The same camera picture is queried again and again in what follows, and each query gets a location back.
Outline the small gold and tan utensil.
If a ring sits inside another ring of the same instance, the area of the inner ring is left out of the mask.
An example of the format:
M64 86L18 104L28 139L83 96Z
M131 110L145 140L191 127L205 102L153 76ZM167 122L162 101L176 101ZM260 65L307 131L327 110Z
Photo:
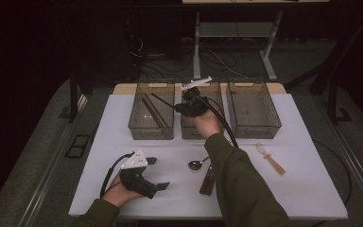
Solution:
M283 176L286 174L286 171L271 157L271 155L266 151L262 143L258 142L255 147L257 151L261 153L263 157L272 165L272 167L279 175Z

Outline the black metal stand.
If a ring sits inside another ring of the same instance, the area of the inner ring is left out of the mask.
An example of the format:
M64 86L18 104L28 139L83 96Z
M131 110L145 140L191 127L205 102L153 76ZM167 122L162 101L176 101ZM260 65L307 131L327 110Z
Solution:
M342 87L363 112L363 22L335 47L316 76L310 91L320 95L329 87L328 115L337 123L337 87Z

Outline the person's right hand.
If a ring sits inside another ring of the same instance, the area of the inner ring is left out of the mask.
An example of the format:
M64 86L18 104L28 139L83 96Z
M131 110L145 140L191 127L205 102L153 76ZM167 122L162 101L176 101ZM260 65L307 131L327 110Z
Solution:
M211 110L208 110L200 116L188 117L187 120L196 126L199 134L205 139L222 131L222 125L219 119Z

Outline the white metal desk frame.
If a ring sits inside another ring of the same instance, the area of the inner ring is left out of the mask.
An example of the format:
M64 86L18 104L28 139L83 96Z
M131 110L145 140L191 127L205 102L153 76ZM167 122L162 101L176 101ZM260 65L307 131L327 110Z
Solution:
M203 5L238 7L244 5L263 7L265 4L272 6L298 6L304 4L326 4L330 0L181 0L185 6L193 7ZM277 79L273 66L269 59L272 46L276 40L278 28L280 26L284 11L278 9L272 21L265 22L204 22L201 20L201 9L196 10L195 34L194 34L194 51L193 51L193 77L201 78L200 56L199 56L199 40L201 38L266 38L267 45L259 51L260 59L265 66L268 78Z

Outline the translucent grey plastic bin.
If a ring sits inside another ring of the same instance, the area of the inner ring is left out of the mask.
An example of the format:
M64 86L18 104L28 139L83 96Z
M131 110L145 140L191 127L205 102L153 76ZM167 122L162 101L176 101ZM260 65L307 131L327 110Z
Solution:
M282 127L263 79L228 79L226 97L236 138L273 139Z
M160 128L142 100L146 93L156 109L163 116L168 128ZM140 79L137 83L131 109L129 129L134 140L172 140L174 138L174 111L151 93L161 97L171 105L175 99L174 79Z
M212 107L219 109L221 114L224 114L220 82L218 80L212 79L209 85L199 86L199 90L203 97L208 98L208 107L211 105ZM190 116L181 115L181 138L192 140L202 139L202 136L199 134L195 125L187 120L188 117Z

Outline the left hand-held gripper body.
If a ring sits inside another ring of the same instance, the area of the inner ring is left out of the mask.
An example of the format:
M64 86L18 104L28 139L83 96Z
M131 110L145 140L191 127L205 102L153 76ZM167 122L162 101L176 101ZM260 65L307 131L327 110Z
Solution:
M135 191L144 197L152 199L158 189L157 184L151 183L143 177L147 166L147 157L139 149L133 152L129 159L121 165L120 178L122 184L128 190Z

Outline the white table cover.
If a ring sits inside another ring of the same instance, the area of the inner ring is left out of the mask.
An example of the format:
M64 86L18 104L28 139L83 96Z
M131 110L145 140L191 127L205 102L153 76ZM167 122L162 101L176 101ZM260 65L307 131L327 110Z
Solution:
M184 140L181 129L174 129L171 140L135 140L129 129L134 97L109 97L95 140L91 147L78 188L70 206L72 216L84 214L99 196L108 170L117 170L122 155L141 150L156 158L144 177L152 183L167 183L164 191L151 198L128 203L121 210L124 219L220 218L216 195L199 192L207 169L194 171L188 167L193 160L205 159L207 153L200 140ZM282 121L274 138L262 144L271 157L285 170L279 175L256 149L256 140L241 139L238 146L250 156L251 162L265 179L276 200L292 219L345 219L347 209L303 123L296 104L289 94L272 98Z

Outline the metal spoon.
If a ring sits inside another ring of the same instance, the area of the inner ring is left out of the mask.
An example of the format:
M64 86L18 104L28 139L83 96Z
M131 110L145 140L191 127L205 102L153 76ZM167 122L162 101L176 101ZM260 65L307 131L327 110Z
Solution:
M206 161L206 160L208 160L209 159L209 157L206 157L206 158L204 158L203 160L201 160L201 161L191 161L191 162L189 162L188 163L188 167L190 168L190 169L192 169L192 170L199 170L201 167L202 167L202 164Z

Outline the person's left hand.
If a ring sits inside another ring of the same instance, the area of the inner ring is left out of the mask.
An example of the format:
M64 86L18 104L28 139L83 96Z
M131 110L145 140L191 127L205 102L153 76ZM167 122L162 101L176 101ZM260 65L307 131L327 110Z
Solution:
M142 198L142 195L128 190L121 182L119 175L116 175L112 180L110 187L105 191L102 199L118 208L121 208L130 201Z

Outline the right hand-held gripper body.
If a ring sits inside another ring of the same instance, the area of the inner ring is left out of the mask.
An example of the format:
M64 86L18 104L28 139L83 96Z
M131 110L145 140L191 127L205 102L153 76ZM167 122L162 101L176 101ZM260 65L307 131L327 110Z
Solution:
M209 85L211 77L190 80L181 87L182 103L185 103L185 116L195 117L204 114L208 109L208 98L203 97L199 90L201 85Z

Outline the metal floor rail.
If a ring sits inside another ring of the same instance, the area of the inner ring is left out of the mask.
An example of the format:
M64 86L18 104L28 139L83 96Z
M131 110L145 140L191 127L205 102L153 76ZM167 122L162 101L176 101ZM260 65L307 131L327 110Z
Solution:
M363 192L363 166L360 164L358 158L354 153L354 149L343 135L341 129L336 125L332 125L331 129L336 139L338 140L340 147L342 148L343 156L348 163L349 168L353 172L354 177Z
M87 102L88 98L81 95L75 100L54 96L48 103L20 160L25 183L23 191L28 190L30 195L16 227L31 227L34 222L74 132L76 123L71 116L71 106L76 105L76 112L83 111Z

